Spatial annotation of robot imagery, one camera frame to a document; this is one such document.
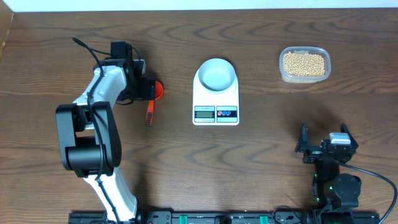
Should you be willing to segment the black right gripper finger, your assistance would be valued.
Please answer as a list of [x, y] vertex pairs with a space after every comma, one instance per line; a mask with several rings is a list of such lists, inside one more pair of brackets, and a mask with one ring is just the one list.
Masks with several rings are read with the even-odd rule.
[[295, 152], [304, 153], [308, 149], [308, 128], [305, 123], [302, 123], [300, 136], [298, 138]]
[[345, 133], [345, 134], [348, 135], [349, 140], [351, 141], [351, 145], [352, 145], [352, 146], [358, 146], [358, 143], [356, 142], [356, 140], [354, 139], [354, 137], [352, 136], [352, 134], [351, 134], [350, 131], [348, 130], [348, 127], [347, 127], [347, 125], [346, 125], [345, 123], [342, 123], [342, 124], [341, 124], [340, 132], [341, 132], [341, 133]]

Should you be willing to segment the orange measuring scoop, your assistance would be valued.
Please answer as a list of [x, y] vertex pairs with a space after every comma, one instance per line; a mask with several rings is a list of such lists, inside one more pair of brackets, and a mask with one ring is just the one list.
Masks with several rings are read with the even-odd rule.
[[154, 119], [154, 109], [155, 109], [155, 101], [162, 98], [164, 94], [164, 88], [161, 82], [155, 82], [155, 99], [150, 100], [147, 106], [147, 113], [146, 113], [146, 126], [151, 127], [152, 122]]

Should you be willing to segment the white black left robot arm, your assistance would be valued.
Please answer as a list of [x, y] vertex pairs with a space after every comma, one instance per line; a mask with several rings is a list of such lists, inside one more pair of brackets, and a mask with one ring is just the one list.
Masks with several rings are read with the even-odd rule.
[[106, 59], [93, 69], [93, 79], [73, 103], [55, 112], [61, 161], [91, 185], [105, 212], [72, 212], [69, 223], [147, 223], [120, 169], [122, 145], [113, 107], [129, 90], [144, 90], [154, 99], [155, 81], [142, 77], [138, 67], [123, 59]]

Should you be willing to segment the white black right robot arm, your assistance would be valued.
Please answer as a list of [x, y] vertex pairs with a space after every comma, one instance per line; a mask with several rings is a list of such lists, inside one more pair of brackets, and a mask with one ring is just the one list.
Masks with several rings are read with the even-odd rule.
[[308, 128], [302, 125], [295, 152], [303, 154], [303, 163], [315, 165], [313, 194], [319, 206], [329, 211], [345, 211], [359, 206], [361, 179], [340, 172], [340, 167], [351, 160], [358, 147], [345, 124], [341, 125], [340, 132], [330, 133], [319, 146], [309, 143]]

